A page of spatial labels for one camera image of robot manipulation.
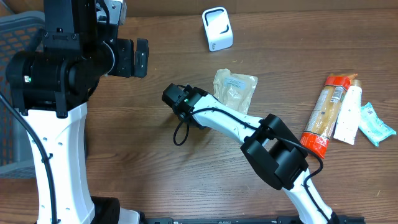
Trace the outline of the beige clear pouch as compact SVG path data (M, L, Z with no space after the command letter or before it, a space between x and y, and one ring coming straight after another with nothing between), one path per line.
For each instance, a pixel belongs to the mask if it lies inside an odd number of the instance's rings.
M219 69L213 80L214 97L225 106L247 114L258 77Z

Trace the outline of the orange noodle packet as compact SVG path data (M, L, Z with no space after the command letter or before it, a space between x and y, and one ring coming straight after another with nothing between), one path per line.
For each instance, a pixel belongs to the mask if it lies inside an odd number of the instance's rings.
M357 73L330 74L323 85L300 142L325 158L344 97Z

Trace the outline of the white cream tube gold cap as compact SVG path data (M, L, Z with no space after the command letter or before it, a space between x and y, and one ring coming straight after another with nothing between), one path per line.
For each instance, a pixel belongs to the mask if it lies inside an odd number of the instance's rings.
M338 119L336 121L334 138L354 145L356 133L361 120L362 83L353 80L343 100Z

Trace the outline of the teal tissue packet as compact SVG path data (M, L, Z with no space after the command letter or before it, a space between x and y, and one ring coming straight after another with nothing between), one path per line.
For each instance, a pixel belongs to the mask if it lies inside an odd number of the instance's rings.
M397 134L395 130L377 116L370 102L361 107L360 116L359 129L376 147L389 136Z

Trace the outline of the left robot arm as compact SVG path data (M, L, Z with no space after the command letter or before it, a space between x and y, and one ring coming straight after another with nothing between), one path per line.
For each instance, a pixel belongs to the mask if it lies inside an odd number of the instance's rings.
M114 197L90 194L87 102L102 76L147 74L146 39L120 39L124 1L45 1L40 52L16 53L6 68L11 113L27 131L39 193L38 223L145 222Z

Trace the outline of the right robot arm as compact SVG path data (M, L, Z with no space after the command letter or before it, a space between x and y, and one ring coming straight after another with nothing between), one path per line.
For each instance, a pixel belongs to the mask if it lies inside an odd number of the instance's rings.
M286 193L302 223L339 223L311 180L322 168L310 172L307 156L311 150L299 142L278 116L242 114L211 93L190 85L170 84L162 93L162 101L182 124L211 128L239 143L255 173L272 188Z

